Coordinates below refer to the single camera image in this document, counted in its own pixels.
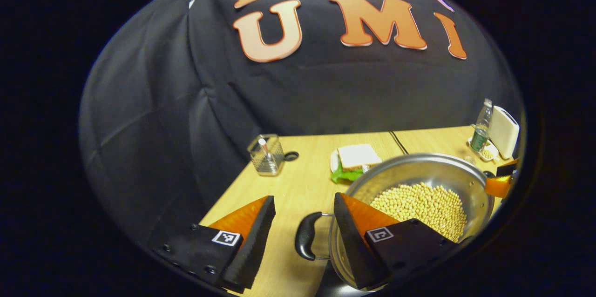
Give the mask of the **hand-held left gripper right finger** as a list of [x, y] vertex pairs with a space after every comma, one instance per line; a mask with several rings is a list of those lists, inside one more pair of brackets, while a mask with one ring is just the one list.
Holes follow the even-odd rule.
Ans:
[[399, 221], [345, 193], [335, 194], [333, 208], [358, 289], [414, 278], [458, 247], [419, 219]]

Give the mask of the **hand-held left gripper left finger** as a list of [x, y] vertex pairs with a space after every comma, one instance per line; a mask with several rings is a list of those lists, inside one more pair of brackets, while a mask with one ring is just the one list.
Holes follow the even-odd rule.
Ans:
[[245, 204], [209, 225], [171, 214], [155, 226], [149, 246], [177, 271], [243, 293], [259, 272], [275, 215], [274, 196]]

